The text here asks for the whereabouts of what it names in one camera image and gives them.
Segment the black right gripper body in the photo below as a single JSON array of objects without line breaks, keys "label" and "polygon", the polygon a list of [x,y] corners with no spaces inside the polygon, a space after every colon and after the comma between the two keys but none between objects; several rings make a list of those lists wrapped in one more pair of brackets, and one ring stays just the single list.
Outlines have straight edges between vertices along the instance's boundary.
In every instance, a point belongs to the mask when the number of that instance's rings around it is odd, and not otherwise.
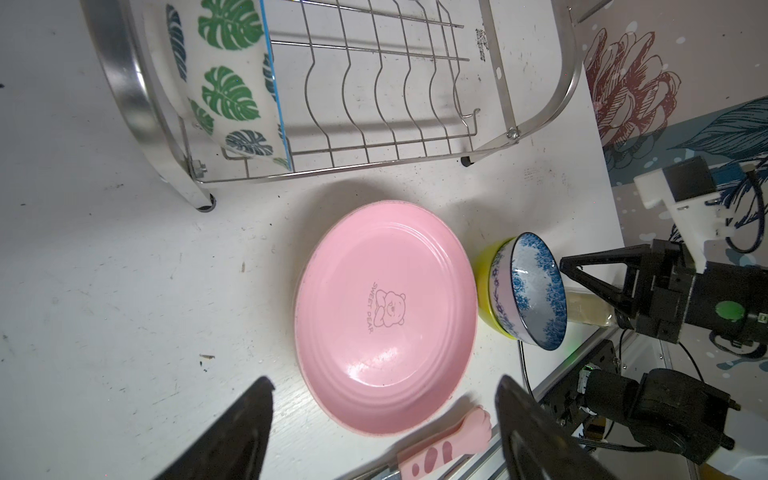
[{"label": "black right gripper body", "polygon": [[623,327],[669,343],[679,340],[696,269],[686,246],[654,240],[627,249]]}]

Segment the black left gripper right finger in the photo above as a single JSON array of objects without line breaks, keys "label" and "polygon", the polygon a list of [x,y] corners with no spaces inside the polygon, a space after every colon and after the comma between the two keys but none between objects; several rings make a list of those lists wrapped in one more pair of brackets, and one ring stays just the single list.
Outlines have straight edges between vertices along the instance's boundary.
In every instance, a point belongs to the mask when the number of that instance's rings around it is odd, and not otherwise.
[{"label": "black left gripper right finger", "polygon": [[535,399],[508,375],[495,394],[500,439],[511,479],[612,479]]}]

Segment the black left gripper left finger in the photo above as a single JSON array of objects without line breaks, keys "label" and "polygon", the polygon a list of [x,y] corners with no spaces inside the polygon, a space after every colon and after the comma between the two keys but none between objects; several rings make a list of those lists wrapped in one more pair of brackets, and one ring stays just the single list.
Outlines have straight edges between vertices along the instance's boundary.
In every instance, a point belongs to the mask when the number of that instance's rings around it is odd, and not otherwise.
[{"label": "black left gripper left finger", "polygon": [[272,427],[274,385],[258,378],[160,479],[257,479]]}]

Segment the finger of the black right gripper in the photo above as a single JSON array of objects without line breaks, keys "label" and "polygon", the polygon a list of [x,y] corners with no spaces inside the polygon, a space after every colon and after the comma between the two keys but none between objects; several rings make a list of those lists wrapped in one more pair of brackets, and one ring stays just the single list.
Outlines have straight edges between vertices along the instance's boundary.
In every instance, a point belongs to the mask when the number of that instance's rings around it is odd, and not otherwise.
[{"label": "finger of the black right gripper", "polygon": [[584,267],[600,265],[623,265],[625,271],[640,268],[642,258],[651,252],[651,246],[641,244],[622,247],[601,252],[563,257],[560,260],[560,272],[576,282],[597,281],[596,277],[588,274]]},{"label": "finger of the black right gripper", "polygon": [[635,270],[626,270],[624,282],[620,287],[601,280],[582,269],[568,270],[566,276],[609,305],[618,316],[633,318],[637,313],[638,302],[634,296],[637,283]]}]

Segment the blue white floral bowl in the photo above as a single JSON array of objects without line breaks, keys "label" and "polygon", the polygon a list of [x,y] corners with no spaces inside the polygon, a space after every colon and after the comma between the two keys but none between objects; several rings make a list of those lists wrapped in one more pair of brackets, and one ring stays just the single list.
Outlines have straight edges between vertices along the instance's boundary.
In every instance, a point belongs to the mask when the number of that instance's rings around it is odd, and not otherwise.
[{"label": "blue white floral bowl", "polygon": [[555,258],[536,234],[506,241],[494,255],[488,279],[490,308],[501,331],[553,351],[567,328],[567,302]]}]

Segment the lime green bowl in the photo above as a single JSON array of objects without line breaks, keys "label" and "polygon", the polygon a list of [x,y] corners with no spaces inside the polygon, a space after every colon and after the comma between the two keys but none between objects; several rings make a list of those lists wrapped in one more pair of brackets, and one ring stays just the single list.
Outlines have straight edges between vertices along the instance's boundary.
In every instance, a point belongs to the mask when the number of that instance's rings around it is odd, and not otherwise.
[{"label": "lime green bowl", "polygon": [[489,290],[492,261],[497,252],[509,241],[510,239],[505,239],[485,247],[482,252],[472,259],[471,265],[477,289],[479,318],[499,334],[517,340],[517,337],[506,332],[496,320],[491,306],[491,295]]}]

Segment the pink plate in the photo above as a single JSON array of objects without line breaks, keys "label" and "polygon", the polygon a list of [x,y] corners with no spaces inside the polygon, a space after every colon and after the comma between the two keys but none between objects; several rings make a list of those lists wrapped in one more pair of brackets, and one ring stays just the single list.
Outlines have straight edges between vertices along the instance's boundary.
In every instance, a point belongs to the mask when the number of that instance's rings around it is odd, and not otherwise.
[{"label": "pink plate", "polygon": [[439,217],[404,201],[362,206],[324,235],[298,284],[295,346],[304,381],[351,431],[410,430],[458,387],[477,307],[468,256]]}]

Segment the green leaf pattern bowl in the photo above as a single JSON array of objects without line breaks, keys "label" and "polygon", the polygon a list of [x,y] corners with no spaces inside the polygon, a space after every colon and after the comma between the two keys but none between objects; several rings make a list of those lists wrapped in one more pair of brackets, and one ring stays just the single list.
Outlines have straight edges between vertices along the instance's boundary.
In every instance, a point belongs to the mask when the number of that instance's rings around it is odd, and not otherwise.
[{"label": "green leaf pattern bowl", "polygon": [[261,5],[147,1],[142,16],[152,63],[177,114],[237,156],[292,170]]}]

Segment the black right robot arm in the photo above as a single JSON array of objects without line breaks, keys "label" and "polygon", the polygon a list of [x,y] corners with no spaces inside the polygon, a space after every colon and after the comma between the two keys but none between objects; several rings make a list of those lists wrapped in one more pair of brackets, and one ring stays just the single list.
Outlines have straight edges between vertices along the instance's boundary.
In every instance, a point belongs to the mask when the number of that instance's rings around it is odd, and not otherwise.
[{"label": "black right robot arm", "polygon": [[654,240],[560,261],[562,274],[605,301],[618,326],[669,343],[685,324],[746,358],[767,352],[767,269],[706,261],[699,273],[684,244]]}]

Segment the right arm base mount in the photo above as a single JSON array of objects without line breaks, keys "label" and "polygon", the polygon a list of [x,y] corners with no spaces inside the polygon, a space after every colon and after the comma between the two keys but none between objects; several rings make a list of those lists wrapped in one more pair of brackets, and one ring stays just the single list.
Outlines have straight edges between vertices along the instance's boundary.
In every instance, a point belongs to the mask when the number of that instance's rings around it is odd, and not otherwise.
[{"label": "right arm base mount", "polygon": [[538,402],[569,433],[591,417],[627,427],[638,451],[679,454],[703,464],[733,451],[728,414],[740,406],[722,390],[685,373],[655,368],[634,380],[620,374],[618,348],[608,338],[582,346]]}]

